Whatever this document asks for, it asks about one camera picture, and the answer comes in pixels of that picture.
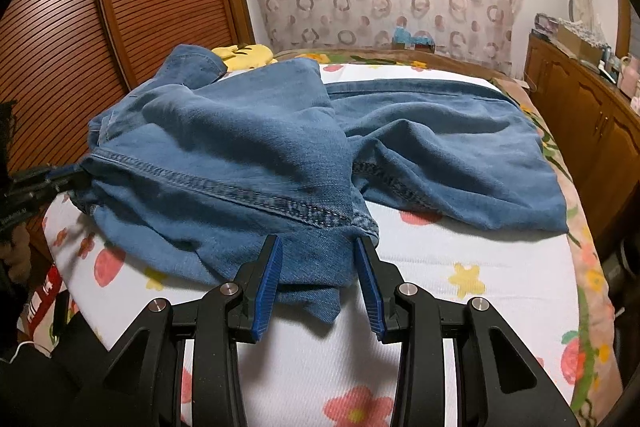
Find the white cable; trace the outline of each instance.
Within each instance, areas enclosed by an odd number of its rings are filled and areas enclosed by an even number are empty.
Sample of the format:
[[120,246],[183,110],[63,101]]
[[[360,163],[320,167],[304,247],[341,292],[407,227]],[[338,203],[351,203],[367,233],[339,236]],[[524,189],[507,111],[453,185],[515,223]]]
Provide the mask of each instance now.
[[49,350],[49,349],[47,349],[46,347],[41,346],[40,344],[36,344],[36,343],[35,343],[35,342],[33,342],[33,341],[24,341],[24,342],[21,342],[20,344],[18,344],[18,347],[16,347],[16,348],[15,348],[15,353],[14,353],[14,355],[11,357],[11,360],[5,360],[5,359],[0,359],[0,360],[2,360],[3,362],[6,362],[6,363],[13,363],[13,362],[14,362],[14,360],[16,359],[16,357],[18,356],[18,353],[20,352],[20,348],[21,348],[22,346],[24,346],[24,344],[33,344],[35,347],[39,347],[41,350],[46,351],[46,352],[47,352],[47,354],[49,355],[49,358],[51,358],[51,352],[50,352],[50,350]]

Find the blue gripper pad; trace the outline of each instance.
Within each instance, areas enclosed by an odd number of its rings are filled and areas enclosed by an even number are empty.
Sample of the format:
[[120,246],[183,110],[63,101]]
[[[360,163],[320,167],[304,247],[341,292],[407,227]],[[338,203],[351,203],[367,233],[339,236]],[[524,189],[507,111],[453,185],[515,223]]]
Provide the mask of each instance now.
[[369,324],[378,339],[386,333],[385,317],[383,311],[382,296],[378,289],[378,283],[373,275],[369,256],[364,248],[362,240],[356,239],[354,246],[354,259],[362,296],[369,316]]
[[264,268],[262,280],[256,292],[254,323],[251,327],[251,336],[256,342],[262,338],[269,326],[281,270],[282,241],[277,237],[275,243],[273,243],[273,248],[271,248],[269,260]]

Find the bed sheet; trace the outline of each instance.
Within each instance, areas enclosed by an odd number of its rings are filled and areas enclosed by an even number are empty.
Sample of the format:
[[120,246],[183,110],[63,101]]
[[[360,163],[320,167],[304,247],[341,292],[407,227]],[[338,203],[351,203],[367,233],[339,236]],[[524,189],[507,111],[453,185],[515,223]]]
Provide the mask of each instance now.
[[[422,63],[324,64],[321,74],[325,82],[381,77],[484,82],[426,70]],[[222,81],[232,82],[232,76]],[[494,89],[505,88],[497,83]],[[522,103],[521,107],[538,120],[532,107]],[[538,126],[544,129],[542,120]],[[549,155],[547,147],[553,147],[550,137],[545,139],[545,156],[561,173],[564,167],[559,154],[551,149],[553,154]],[[559,183],[565,196],[571,196],[570,181],[563,182],[559,177]],[[600,410],[606,412],[610,407],[606,399],[597,400],[600,386],[620,383],[610,349],[612,317],[605,315],[596,323],[593,313],[584,313],[592,309],[588,306],[595,302],[596,295],[606,314],[609,309],[602,270],[593,253],[593,241],[589,243],[575,189],[573,192],[574,199],[567,197],[568,236],[479,232],[437,214],[398,212],[375,204],[369,209],[380,225],[378,252],[383,260],[396,263],[406,280],[418,283],[437,298],[466,302],[475,295],[487,297],[538,357],[562,395],[572,402],[578,417],[585,425],[592,425],[601,417]],[[580,220],[580,229],[576,230],[575,223]],[[207,290],[155,272],[109,245],[66,196],[50,206],[43,225],[75,303],[107,347],[151,299],[164,296],[179,303],[197,299]],[[580,241],[583,243],[576,253]],[[297,309],[276,307],[264,340],[257,346],[240,346],[242,389],[250,425],[388,423],[399,348],[376,342],[357,286],[345,290],[342,297],[343,311],[332,327]],[[450,344],[446,347],[447,426],[453,426],[455,375],[452,349]],[[182,414],[188,424],[191,349],[192,344],[185,357],[182,382]],[[283,396],[287,396],[285,401],[278,399]],[[357,422],[352,421],[356,413]]]

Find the blue denim jeans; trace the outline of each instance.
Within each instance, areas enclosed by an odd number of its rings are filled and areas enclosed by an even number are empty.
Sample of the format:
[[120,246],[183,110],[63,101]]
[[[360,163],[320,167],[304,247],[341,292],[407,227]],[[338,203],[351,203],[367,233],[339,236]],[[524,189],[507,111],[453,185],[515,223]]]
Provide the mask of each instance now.
[[351,184],[351,148],[318,64],[226,67],[178,46],[158,74],[90,123],[90,190],[74,201],[149,266],[232,279],[270,233],[283,242],[280,301],[330,322],[353,281],[353,240],[378,235]]
[[220,80],[178,46],[156,76],[90,123],[93,176],[74,202],[164,273],[215,284],[282,238],[278,299],[331,322],[353,240],[378,238],[365,198],[481,229],[566,230],[530,121],[485,87],[428,80],[324,86],[299,58]]

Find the yellow plush toy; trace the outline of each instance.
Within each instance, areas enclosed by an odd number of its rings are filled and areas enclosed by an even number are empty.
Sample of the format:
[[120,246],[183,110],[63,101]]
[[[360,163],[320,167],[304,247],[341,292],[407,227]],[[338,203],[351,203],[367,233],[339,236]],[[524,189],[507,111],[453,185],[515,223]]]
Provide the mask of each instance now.
[[211,51],[222,58],[228,71],[255,70],[255,68],[277,62],[273,58],[273,52],[261,44],[251,44],[243,48],[238,46],[213,48]]

